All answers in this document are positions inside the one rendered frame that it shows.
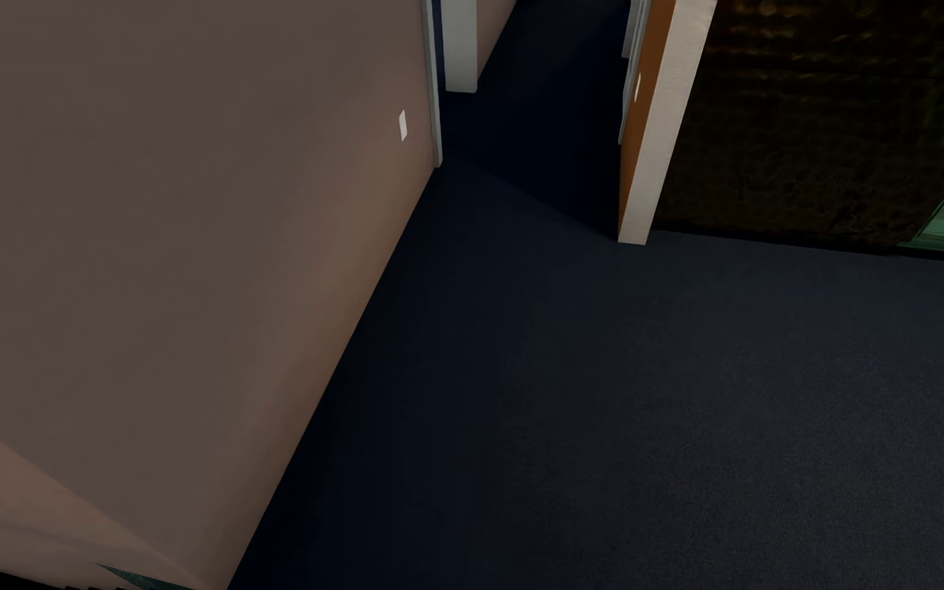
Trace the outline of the orange wooden door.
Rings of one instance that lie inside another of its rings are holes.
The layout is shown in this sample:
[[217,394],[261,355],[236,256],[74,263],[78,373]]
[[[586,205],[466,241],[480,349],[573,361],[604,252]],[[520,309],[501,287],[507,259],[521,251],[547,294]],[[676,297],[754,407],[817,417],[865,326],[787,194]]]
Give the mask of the orange wooden door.
[[621,134],[619,241],[623,244],[645,244],[658,196],[659,140],[649,123],[675,6],[676,0],[644,0],[642,5]]

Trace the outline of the white door jamb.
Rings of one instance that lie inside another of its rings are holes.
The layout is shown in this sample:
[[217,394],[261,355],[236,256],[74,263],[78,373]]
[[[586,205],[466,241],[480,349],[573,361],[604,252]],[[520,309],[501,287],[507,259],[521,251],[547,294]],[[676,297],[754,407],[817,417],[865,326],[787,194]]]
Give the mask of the white door jamb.
[[[622,122],[619,132],[620,174],[621,174],[621,134],[628,103],[630,80],[635,70],[634,56],[638,45],[638,29],[643,18],[644,0],[632,0],[626,30],[623,56],[628,59],[623,90]],[[651,108],[650,129],[657,132],[658,196],[654,202],[653,215],[656,214],[661,197],[666,173],[668,171],[675,143],[684,119],[693,81],[697,75],[704,46],[708,37],[717,0],[676,0],[674,19],[663,58],[656,101]]]

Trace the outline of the white pillar trim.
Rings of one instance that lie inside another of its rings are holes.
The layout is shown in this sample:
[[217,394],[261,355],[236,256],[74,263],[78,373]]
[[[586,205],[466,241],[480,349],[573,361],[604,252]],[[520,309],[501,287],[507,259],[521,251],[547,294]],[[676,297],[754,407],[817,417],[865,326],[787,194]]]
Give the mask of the white pillar trim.
[[440,0],[446,90],[476,93],[479,82],[477,0]]

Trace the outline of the grey door frame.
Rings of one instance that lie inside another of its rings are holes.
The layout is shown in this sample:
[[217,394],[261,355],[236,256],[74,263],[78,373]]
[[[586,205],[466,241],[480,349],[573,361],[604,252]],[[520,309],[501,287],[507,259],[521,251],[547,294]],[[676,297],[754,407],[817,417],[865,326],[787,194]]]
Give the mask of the grey door frame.
[[443,163],[443,145],[441,144],[439,110],[439,69],[436,56],[434,10],[432,0],[418,0],[422,9],[424,33],[424,52],[426,80],[429,102],[429,123],[432,144],[433,165],[439,168]]

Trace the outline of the dark brown textured panel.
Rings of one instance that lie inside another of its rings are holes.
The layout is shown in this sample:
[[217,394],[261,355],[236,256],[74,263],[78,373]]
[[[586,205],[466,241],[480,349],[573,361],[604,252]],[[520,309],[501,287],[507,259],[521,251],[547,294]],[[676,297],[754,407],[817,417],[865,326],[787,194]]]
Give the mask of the dark brown textured panel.
[[944,0],[717,0],[654,223],[885,248],[944,200]]

